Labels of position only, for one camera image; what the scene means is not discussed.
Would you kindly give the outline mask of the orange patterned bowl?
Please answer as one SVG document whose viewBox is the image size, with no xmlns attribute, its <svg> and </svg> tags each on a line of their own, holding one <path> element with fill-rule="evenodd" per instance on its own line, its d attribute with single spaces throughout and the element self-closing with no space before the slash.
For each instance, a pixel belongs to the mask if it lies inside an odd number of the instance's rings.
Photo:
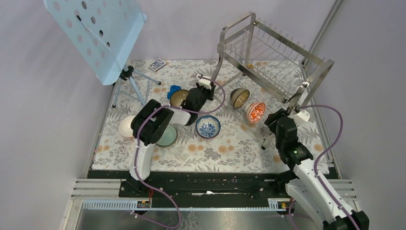
<svg viewBox="0 0 406 230">
<path fill-rule="evenodd" d="M 266 104 L 264 102 L 256 102 L 248 104 L 244 107 L 246 118 L 251 124 L 255 124 L 261 120 L 266 112 Z"/>
</svg>

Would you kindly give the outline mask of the blue white patterned bowl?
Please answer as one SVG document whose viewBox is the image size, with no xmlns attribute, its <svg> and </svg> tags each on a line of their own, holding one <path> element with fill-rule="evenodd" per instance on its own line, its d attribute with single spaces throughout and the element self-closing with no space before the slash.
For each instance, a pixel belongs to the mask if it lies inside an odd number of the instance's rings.
<svg viewBox="0 0 406 230">
<path fill-rule="evenodd" d="M 204 115 L 197 119 L 195 130 L 204 139 L 215 138 L 220 133 L 221 123 L 212 115 Z"/>
</svg>

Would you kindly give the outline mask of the light green celadon bowl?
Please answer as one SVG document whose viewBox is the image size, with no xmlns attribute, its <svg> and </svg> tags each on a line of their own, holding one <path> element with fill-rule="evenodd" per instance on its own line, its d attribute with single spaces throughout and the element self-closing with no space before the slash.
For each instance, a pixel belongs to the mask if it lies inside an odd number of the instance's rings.
<svg viewBox="0 0 406 230">
<path fill-rule="evenodd" d="M 168 147 L 176 141 L 177 137 L 178 132 L 176 127 L 174 127 L 173 125 L 168 125 L 162 137 L 156 144 L 160 147 Z"/>
</svg>

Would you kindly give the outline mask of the stainless steel dish rack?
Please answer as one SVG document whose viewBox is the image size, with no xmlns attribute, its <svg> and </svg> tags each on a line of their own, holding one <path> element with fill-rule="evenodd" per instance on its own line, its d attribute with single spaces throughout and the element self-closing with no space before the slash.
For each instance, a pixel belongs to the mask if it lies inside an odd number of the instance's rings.
<svg viewBox="0 0 406 230">
<path fill-rule="evenodd" d="M 217 53 L 219 60 L 211 74 L 213 80 L 226 60 L 240 72 L 230 82 L 248 78 L 290 114 L 299 112 L 311 101 L 335 63 L 319 58 L 272 29 L 251 11 L 222 28 Z"/>
</svg>

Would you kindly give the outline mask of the orange white bowl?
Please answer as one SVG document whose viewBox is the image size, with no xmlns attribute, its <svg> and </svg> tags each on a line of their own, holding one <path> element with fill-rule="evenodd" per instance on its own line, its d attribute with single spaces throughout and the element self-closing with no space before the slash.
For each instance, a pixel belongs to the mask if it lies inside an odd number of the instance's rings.
<svg viewBox="0 0 406 230">
<path fill-rule="evenodd" d="M 119 132 L 123 137 L 131 138 L 133 137 L 133 129 L 131 128 L 131 123 L 135 115 L 128 116 L 124 118 L 119 125 Z"/>
</svg>

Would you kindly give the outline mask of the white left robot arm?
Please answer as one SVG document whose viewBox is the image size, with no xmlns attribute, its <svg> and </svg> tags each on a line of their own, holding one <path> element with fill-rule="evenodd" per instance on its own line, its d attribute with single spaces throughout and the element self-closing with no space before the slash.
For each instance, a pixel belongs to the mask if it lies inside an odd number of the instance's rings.
<svg viewBox="0 0 406 230">
<path fill-rule="evenodd" d="M 142 197 L 148 192 L 145 179 L 150 176 L 152 151 L 167 127 L 172 124 L 189 126 L 199 115 L 209 115 L 220 108 L 208 112 L 201 110 L 207 100 L 213 99 L 216 85 L 217 82 L 212 80 L 199 80 L 180 106 L 162 105 L 151 99 L 133 118 L 130 128 L 135 138 L 135 155 L 129 173 L 135 179 L 130 185 L 135 196 Z"/>
</svg>

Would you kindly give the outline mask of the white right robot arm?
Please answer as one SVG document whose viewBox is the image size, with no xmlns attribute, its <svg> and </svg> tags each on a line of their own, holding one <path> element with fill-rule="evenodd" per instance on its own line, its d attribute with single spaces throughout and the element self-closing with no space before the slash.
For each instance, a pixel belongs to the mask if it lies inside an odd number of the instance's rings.
<svg viewBox="0 0 406 230">
<path fill-rule="evenodd" d="M 309 117 L 307 111 L 289 115 L 280 109 L 264 122 L 275 136 L 282 162 L 289 167 L 278 174 L 275 193 L 293 198 L 320 230 L 367 230 L 370 220 L 366 213 L 346 203 L 318 169 L 310 150 L 299 141 L 298 127 L 307 123 Z"/>
</svg>

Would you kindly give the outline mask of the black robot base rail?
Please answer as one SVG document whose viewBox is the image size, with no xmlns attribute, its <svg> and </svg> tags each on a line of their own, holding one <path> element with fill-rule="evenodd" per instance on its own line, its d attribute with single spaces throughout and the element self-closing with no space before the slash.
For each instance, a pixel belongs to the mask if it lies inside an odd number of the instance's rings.
<svg viewBox="0 0 406 230">
<path fill-rule="evenodd" d="M 145 198 L 152 207 L 179 208 L 266 208 L 269 198 L 289 199 L 286 183 L 296 176 L 282 173 L 151 172 L 145 180 L 153 191 L 131 177 L 128 171 L 91 170 L 89 179 L 118 179 L 118 196 Z"/>
</svg>

